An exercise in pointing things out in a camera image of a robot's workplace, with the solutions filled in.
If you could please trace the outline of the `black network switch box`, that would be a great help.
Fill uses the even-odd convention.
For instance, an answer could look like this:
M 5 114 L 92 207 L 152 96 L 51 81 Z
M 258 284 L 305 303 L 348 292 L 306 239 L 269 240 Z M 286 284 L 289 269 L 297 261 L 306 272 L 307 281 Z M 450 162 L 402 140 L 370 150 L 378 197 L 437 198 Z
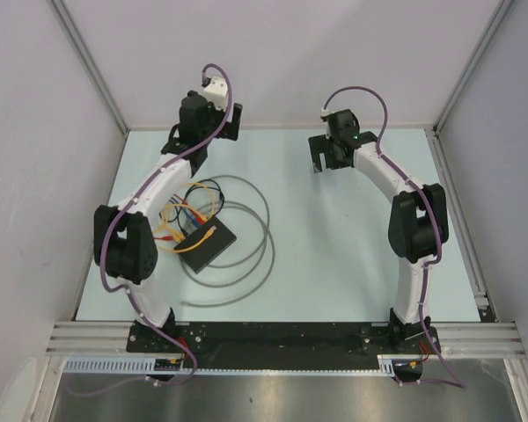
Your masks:
M 236 240 L 236 235 L 217 216 L 213 216 L 172 251 L 180 256 L 181 262 L 190 270 L 199 273 Z

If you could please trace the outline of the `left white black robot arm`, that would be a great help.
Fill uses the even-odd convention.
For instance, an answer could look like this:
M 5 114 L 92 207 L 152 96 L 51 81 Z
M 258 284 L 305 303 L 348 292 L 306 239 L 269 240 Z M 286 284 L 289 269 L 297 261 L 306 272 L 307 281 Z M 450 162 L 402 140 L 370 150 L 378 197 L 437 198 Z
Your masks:
M 148 327 L 147 342 L 160 352 L 175 345 L 177 331 L 172 307 L 156 291 L 153 223 L 175 191 L 201 168 L 214 139 L 238 139 L 241 113 L 224 80 L 189 91 L 150 175 L 119 204 L 101 205 L 94 213 L 93 257 L 101 283 L 107 292 L 122 291 L 128 297 L 136 321 Z

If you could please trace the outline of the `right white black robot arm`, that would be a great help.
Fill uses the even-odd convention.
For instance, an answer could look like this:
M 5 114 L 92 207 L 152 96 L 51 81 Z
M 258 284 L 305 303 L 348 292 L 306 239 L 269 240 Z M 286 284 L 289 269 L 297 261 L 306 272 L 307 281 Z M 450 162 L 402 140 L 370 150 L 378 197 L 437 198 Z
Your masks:
M 378 137 L 362 132 L 349 109 L 321 110 L 323 135 L 308 139 L 313 170 L 352 167 L 391 202 L 388 241 L 399 258 L 398 292 L 390 308 L 387 341 L 399 353 L 415 349 L 429 332 L 430 267 L 449 239 L 446 196 L 439 184 L 422 185 L 380 148 Z

